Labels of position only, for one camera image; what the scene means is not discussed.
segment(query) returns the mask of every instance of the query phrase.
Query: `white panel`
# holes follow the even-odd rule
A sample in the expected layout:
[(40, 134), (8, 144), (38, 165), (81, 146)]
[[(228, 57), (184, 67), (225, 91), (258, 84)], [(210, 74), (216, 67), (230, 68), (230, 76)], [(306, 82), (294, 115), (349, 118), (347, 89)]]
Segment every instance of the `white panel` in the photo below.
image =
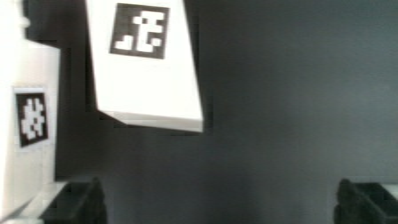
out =
[(203, 131), (182, 0), (88, 0), (98, 109), (125, 123)]
[[(59, 93), (59, 49), (31, 42), (24, 38), (24, 19), (18, 2), (0, 2), (0, 99), (2, 99), (2, 132), (0, 132), (0, 219), (33, 200), (43, 185), (54, 182), (56, 132), (58, 132), (58, 93)], [(18, 97), (17, 93), (45, 95), (47, 119), (33, 132), (49, 127), (47, 136), (31, 136), (27, 145), (22, 144)], [(22, 114), (36, 114), (36, 106)]]

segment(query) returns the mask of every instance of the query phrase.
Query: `black object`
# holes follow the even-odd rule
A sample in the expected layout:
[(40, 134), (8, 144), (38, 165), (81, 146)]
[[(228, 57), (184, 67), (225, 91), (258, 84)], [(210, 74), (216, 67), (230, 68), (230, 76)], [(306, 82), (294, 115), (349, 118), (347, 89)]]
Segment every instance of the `black object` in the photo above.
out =
[(344, 179), (338, 202), (336, 224), (398, 224), (398, 201), (379, 183)]
[(100, 180), (91, 183), (68, 183), (42, 215), (45, 224), (107, 224)]

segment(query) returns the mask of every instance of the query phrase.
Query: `black square pattern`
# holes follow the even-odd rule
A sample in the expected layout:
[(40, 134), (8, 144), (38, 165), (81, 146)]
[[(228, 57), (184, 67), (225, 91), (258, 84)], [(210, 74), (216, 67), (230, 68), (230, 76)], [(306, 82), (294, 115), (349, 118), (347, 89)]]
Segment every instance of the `black square pattern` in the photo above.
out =
[(17, 93), (22, 147), (49, 139), (45, 93)]
[(118, 4), (111, 53), (166, 58), (169, 8)]

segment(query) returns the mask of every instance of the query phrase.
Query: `dark gray wall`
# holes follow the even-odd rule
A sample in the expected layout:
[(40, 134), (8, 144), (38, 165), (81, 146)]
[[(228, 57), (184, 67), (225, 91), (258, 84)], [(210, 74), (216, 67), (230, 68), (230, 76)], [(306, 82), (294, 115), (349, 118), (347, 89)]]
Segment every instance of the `dark gray wall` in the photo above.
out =
[(342, 178), (398, 181), (398, 2), (187, 8), (203, 135), (100, 115), (84, 1), (31, 3), (31, 38), (65, 50), (58, 178), (102, 178), (111, 224), (331, 224)]

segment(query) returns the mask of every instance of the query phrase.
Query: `dark background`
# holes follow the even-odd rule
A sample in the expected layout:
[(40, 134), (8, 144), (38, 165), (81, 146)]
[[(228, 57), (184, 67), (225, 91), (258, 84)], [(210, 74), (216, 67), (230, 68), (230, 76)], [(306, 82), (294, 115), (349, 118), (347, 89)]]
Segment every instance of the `dark background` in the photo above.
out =
[(97, 112), (84, 0), (31, 0), (63, 49), (58, 179), (111, 224), (333, 223), (338, 183), (398, 182), (398, 2), (187, 0), (205, 134)]

